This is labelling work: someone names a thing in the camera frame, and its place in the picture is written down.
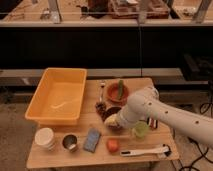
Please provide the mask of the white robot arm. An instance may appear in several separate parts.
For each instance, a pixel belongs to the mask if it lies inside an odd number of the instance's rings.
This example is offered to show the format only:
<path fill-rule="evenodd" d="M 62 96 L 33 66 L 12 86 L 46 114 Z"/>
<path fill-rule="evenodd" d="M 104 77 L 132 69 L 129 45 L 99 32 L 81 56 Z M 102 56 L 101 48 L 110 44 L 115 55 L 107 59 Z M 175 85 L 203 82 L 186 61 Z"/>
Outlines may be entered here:
<path fill-rule="evenodd" d="M 167 105 L 159 100 L 155 87 L 148 86 L 131 93 L 127 103 L 109 116 L 104 124 L 115 128 L 132 128 L 142 117 L 150 117 L 213 148 L 213 119 Z"/>

